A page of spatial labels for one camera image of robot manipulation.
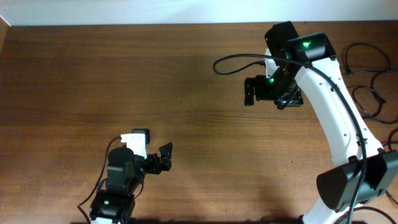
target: green indicator light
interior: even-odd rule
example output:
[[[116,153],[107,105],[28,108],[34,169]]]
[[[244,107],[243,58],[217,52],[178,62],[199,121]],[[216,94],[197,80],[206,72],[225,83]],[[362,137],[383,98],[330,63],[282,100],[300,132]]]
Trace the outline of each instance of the green indicator light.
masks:
[[[303,46],[305,48],[308,48],[310,46],[311,42],[303,42]]]

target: white wall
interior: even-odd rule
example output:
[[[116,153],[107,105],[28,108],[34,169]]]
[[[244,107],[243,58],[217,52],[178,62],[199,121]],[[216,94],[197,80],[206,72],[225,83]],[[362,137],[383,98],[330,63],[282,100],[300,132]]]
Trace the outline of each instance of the white wall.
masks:
[[[398,0],[0,0],[12,26],[397,20]]]

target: table surface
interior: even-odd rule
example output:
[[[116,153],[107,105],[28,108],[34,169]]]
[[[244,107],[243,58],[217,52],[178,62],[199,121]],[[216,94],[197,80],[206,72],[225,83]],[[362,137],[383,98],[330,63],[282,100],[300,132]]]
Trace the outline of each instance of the table surface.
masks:
[[[294,24],[299,35],[325,32],[340,62],[348,44],[370,42],[398,64],[398,22]],[[150,129],[148,153],[174,143],[171,171],[146,177],[135,218],[243,222],[305,213],[318,197],[317,175],[333,168],[307,97],[302,107],[283,111],[267,101],[245,107],[244,79],[264,67],[227,77],[211,68],[225,55],[263,54],[272,25],[11,27],[0,59],[0,219],[83,222],[76,205],[92,190],[106,145],[132,128]],[[251,61],[231,60],[220,70]],[[350,63],[386,66],[363,47]],[[376,82],[388,101],[380,118],[397,116],[396,75]],[[371,77],[344,81],[352,90]],[[377,108],[370,93],[358,98]],[[396,128],[366,123],[380,141]],[[398,197],[398,181],[389,190]],[[398,220],[385,195],[370,205]],[[372,212],[354,217],[388,223]]]

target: wooden table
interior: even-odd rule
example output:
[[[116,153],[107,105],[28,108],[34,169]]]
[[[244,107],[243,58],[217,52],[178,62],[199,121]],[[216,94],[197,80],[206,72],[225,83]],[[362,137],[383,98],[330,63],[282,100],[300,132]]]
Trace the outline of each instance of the wooden table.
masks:
[[[11,27],[0,59],[0,220],[83,222],[76,209],[98,178],[111,138],[149,128],[149,153],[174,143],[173,167],[148,175],[133,217],[200,222],[297,217],[315,203],[318,174],[333,168],[310,102],[279,111],[273,102],[245,107],[244,79],[212,63],[225,55],[263,54],[271,23],[161,26]],[[371,42],[398,64],[398,22],[297,22],[300,35],[325,32],[339,55]],[[251,59],[231,60],[232,70]],[[373,50],[352,51],[353,69],[381,68]],[[397,116],[397,74],[379,78]],[[371,74],[345,77],[368,85]],[[376,109],[371,94],[358,92]],[[397,125],[367,124],[381,141]],[[390,187],[398,197],[398,181]],[[370,205],[396,220],[386,198]],[[388,223],[372,212],[356,219]]]

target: led light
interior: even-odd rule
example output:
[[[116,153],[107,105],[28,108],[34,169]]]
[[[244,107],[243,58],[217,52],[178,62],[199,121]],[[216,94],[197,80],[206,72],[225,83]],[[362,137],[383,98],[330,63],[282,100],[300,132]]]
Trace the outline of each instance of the led light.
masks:
[[[311,42],[303,42],[303,46],[305,48],[308,48],[310,46]]]

